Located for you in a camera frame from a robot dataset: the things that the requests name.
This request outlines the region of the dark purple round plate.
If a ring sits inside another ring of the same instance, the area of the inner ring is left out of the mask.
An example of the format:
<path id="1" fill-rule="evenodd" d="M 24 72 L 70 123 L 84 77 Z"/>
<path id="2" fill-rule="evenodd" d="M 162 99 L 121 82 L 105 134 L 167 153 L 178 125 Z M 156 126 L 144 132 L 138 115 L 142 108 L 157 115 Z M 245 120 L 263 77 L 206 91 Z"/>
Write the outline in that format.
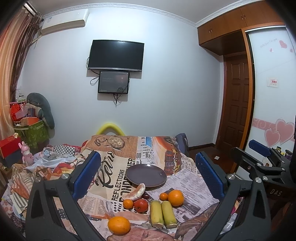
<path id="1" fill-rule="evenodd" d="M 151 164 L 137 164 L 126 170 L 126 178 L 133 184 L 144 183 L 147 188 L 164 185 L 167 175 L 161 168 Z"/>

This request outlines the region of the retro newspaper print cloth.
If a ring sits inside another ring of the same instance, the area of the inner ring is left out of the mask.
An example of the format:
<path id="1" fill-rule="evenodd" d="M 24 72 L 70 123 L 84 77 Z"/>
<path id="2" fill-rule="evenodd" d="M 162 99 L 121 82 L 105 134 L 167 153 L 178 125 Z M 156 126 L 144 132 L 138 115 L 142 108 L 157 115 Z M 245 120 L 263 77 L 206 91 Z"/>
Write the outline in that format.
<path id="1" fill-rule="evenodd" d="M 191 240 L 218 200 L 172 137 L 96 135 L 77 156 L 101 157 L 79 205 L 106 240 Z"/>

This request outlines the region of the checkered black white cloth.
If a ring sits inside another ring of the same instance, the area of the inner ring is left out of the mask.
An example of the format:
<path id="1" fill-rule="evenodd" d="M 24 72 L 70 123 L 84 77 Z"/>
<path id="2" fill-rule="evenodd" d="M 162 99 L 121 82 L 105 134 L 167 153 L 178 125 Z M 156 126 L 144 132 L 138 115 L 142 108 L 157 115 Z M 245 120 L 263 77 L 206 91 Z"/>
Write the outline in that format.
<path id="1" fill-rule="evenodd" d="M 53 152 L 62 157 L 74 157 L 76 148 L 68 145 L 56 145 L 53 146 Z"/>

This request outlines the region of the small tangerine right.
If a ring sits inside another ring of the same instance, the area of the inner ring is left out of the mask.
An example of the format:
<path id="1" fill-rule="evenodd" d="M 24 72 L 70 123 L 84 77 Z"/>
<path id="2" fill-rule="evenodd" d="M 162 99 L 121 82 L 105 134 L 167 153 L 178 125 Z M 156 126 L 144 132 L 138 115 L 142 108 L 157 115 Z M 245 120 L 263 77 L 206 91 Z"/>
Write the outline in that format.
<path id="1" fill-rule="evenodd" d="M 159 199 L 161 200 L 161 201 L 167 201 L 168 200 L 168 194 L 167 193 L 161 193 L 160 195 L 159 195 Z"/>

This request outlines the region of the wooden overhead cabinet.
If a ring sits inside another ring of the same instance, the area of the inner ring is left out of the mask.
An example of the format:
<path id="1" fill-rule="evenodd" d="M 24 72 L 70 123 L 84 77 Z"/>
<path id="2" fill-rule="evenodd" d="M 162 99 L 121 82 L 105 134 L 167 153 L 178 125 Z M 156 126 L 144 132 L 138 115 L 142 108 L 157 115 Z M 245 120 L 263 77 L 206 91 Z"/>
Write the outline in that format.
<path id="1" fill-rule="evenodd" d="M 199 26 L 199 45 L 219 56 L 245 51 L 243 28 L 283 24 L 266 1 L 258 1 L 224 13 Z"/>

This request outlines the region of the dark blue chair back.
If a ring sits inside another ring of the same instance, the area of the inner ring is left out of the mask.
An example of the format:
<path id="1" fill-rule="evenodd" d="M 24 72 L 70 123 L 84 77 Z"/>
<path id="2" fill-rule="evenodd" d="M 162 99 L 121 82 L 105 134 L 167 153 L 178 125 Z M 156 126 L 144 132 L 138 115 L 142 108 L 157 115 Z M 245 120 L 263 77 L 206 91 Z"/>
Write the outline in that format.
<path id="1" fill-rule="evenodd" d="M 180 150 L 181 153 L 186 155 L 187 157 L 189 156 L 189 146 L 188 146 L 188 139 L 185 133 L 180 133 L 175 136 L 176 142 L 178 144 L 178 149 Z"/>

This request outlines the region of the small tangerine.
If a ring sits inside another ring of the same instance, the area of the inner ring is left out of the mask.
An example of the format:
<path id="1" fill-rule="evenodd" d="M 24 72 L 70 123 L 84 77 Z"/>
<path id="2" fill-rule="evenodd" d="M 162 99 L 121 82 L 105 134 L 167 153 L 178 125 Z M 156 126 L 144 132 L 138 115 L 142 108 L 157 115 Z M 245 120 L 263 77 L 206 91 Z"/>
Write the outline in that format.
<path id="1" fill-rule="evenodd" d="M 123 207 L 125 209 L 129 209 L 129 210 L 133 209 L 133 206 L 134 206 L 133 201 L 130 200 L 130 199 L 126 199 L 126 200 L 123 201 Z"/>
<path id="2" fill-rule="evenodd" d="M 168 200 L 168 194 L 167 193 L 161 193 L 160 195 L 159 195 L 159 199 L 161 200 L 161 201 L 167 201 Z"/>

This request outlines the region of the green patterned box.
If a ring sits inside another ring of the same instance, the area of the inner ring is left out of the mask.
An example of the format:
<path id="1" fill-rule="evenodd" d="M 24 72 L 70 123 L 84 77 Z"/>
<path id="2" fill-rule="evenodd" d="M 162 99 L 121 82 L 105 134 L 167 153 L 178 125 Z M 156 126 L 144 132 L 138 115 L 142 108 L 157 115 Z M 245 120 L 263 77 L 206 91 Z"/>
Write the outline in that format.
<path id="1" fill-rule="evenodd" d="M 14 130 L 32 149 L 37 149 L 39 144 L 49 139 L 48 128 L 43 120 L 30 126 L 15 126 Z"/>

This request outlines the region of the grey plush toy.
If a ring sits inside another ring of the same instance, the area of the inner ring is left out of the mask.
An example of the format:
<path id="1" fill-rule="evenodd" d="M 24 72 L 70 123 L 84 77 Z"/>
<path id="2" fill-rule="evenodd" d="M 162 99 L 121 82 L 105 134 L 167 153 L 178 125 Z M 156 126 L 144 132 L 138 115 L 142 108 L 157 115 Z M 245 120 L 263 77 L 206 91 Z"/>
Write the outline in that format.
<path id="1" fill-rule="evenodd" d="M 55 122 L 48 100 L 40 93 L 32 92 L 27 96 L 27 102 L 39 108 L 38 117 L 42 118 L 47 127 L 53 130 Z"/>

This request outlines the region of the brown wooden door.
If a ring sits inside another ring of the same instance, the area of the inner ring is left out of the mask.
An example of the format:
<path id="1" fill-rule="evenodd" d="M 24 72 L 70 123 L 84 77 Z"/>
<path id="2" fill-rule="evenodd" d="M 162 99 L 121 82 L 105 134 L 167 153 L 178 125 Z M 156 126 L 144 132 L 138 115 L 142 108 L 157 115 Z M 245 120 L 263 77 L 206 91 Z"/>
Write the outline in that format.
<path id="1" fill-rule="evenodd" d="M 229 155 L 239 147 L 247 120 L 249 70 L 247 55 L 224 58 L 224 94 L 216 147 Z"/>

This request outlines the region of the yellow foam tube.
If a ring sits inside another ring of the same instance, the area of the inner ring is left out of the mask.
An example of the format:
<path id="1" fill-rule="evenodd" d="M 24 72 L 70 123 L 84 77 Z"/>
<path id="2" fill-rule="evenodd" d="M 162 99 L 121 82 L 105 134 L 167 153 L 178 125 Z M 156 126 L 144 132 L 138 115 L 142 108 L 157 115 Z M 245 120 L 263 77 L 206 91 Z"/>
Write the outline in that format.
<path id="1" fill-rule="evenodd" d="M 98 131 L 96 132 L 97 135 L 103 135 L 107 133 L 107 131 L 112 131 L 113 133 L 117 134 L 118 136 L 125 136 L 122 129 L 114 123 L 105 123 L 103 124 Z"/>

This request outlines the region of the small tangerine left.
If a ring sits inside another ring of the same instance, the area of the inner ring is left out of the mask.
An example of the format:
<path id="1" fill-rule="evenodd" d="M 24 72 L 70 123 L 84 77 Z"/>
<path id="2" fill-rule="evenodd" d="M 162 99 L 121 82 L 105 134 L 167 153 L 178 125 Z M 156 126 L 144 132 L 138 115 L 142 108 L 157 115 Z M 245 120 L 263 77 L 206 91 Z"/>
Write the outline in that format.
<path id="1" fill-rule="evenodd" d="M 126 200 L 123 201 L 123 207 L 125 209 L 129 209 L 129 210 L 133 209 L 133 206 L 134 206 L 133 201 L 130 200 L 130 199 L 126 199 Z"/>

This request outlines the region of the large orange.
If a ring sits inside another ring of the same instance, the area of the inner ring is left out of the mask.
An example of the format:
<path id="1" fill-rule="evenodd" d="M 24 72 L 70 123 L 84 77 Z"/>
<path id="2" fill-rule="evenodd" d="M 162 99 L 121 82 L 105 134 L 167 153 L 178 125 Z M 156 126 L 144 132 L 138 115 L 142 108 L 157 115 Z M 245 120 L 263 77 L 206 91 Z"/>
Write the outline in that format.
<path id="1" fill-rule="evenodd" d="M 183 193 L 180 190 L 172 190 L 168 194 L 168 201 L 174 207 L 181 206 L 184 203 Z"/>
<path id="2" fill-rule="evenodd" d="M 124 235 L 130 231 L 130 221 L 122 216 L 112 217 L 107 226 L 115 235 Z"/>

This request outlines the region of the large orange front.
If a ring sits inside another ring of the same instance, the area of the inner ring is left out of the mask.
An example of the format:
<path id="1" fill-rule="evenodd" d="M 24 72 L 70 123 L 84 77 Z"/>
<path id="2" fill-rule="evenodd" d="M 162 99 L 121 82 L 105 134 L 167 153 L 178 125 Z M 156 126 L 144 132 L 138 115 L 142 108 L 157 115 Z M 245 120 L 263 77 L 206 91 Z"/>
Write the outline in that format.
<path id="1" fill-rule="evenodd" d="M 124 235 L 130 231 L 130 221 L 122 216 L 112 217 L 107 226 L 115 235 Z"/>

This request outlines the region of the yellow sugarcane piece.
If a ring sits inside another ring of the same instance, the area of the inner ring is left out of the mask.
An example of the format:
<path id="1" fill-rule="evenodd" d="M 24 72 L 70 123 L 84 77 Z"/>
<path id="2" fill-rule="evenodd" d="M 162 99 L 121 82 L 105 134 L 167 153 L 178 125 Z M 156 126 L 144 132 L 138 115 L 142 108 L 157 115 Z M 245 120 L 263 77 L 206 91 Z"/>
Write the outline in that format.
<path id="1" fill-rule="evenodd" d="M 164 228 L 164 219 L 162 213 L 161 203 L 158 200 L 151 201 L 150 218 L 152 227 L 162 229 Z"/>
<path id="2" fill-rule="evenodd" d="M 163 201 L 161 203 L 164 223 L 166 228 L 175 228 L 178 226 L 172 205 L 169 201 Z"/>

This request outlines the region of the small black wall monitor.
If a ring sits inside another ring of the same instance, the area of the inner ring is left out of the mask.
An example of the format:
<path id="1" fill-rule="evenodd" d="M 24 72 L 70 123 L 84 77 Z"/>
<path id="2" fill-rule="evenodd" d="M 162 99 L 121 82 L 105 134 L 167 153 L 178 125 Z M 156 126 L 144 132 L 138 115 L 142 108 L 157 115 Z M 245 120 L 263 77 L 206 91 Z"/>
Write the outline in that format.
<path id="1" fill-rule="evenodd" d="M 98 93 L 128 94 L 129 83 L 129 72 L 100 71 Z"/>

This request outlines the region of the black wall television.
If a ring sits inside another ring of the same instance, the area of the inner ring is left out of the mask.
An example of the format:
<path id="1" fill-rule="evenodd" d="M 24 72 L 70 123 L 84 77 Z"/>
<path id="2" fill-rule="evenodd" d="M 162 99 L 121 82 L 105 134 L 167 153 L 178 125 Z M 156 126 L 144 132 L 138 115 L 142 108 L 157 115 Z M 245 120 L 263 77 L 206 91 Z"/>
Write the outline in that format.
<path id="1" fill-rule="evenodd" d="M 88 69 L 141 72 L 143 59 L 144 43 L 93 40 L 88 58 Z"/>

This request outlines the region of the white air conditioner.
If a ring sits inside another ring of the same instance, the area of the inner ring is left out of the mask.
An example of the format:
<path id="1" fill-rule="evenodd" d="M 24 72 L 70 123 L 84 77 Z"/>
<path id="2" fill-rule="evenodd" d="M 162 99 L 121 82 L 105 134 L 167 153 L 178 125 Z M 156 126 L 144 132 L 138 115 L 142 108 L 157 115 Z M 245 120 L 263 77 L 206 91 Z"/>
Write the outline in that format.
<path id="1" fill-rule="evenodd" d="M 44 36 L 63 30 L 85 27 L 88 17 L 89 9 L 78 9 L 49 16 L 44 19 L 41 35 Z"/>

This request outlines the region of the red gift box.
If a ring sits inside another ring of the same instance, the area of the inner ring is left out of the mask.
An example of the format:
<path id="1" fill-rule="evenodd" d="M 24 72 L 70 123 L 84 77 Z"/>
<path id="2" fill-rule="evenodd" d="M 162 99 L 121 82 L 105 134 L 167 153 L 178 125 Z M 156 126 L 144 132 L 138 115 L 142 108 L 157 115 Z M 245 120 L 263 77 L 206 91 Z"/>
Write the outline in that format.
<path id="1" fill-rule="evenodd" d="M 20 150 L 19 143 L 21 143 L 20 137 L 15 138 L 14 136 L 10 136 L 0 141 L 1 157 L 6 158 L 15 151 Z"/>

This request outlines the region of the red tomato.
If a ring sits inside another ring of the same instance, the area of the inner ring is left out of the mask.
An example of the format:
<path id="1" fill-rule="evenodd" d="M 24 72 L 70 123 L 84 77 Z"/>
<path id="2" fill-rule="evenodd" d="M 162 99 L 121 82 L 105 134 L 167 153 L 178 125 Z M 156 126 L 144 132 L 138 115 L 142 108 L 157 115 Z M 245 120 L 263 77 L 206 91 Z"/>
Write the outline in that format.
<path id="1" fill-rule="evenodd" d="M 134 209 L 138 213 L 144 213 L 149 209 L 149 204 L 145 199 L 138 199 L 134 202 Z"/>

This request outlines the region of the orange brown curtain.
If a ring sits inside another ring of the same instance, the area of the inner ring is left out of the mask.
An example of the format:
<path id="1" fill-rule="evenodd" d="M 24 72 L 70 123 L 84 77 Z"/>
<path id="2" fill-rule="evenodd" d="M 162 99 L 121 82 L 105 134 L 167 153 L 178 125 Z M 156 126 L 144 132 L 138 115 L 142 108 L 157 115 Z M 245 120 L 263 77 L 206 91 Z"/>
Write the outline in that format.
<path id="1" fill-rule="evenodd" d="M 1 33 L 1 140 L 14 133 L 10 103 L 16 100 L 16 86 L 42 14 L 32 15 L 24 6 Z"/>

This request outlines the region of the pink rabbit figurine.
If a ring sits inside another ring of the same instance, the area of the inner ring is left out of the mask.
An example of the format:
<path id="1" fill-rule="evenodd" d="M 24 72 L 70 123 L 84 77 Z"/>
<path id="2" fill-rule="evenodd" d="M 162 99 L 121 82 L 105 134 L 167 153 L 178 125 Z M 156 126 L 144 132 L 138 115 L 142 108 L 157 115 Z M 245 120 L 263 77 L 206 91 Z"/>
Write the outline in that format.
<path id="1" fill-rule="evenodd" d="M 30 152 L 30 147 L 24 141 L 18 144 L 22 153 L 22 161 L 24 165 L 32 166 L 34 164 L 33 155 Z"/>

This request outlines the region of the dark red jujube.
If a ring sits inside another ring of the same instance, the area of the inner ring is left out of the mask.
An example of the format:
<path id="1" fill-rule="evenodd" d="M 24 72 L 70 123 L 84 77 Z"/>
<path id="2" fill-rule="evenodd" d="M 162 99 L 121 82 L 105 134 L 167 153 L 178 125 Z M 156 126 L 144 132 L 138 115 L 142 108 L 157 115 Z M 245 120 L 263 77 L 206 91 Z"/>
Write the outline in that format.
<path id="1" fill-rule="evenodd" d="M 150 199 L 150 196 L 149 196 L 147 193 L 144 193 L 144 194 L 142 195 L 142 198 L 143 198 L 143 199 L 146 199 L 146 200 L 149 200 L 149 199 Z"/>

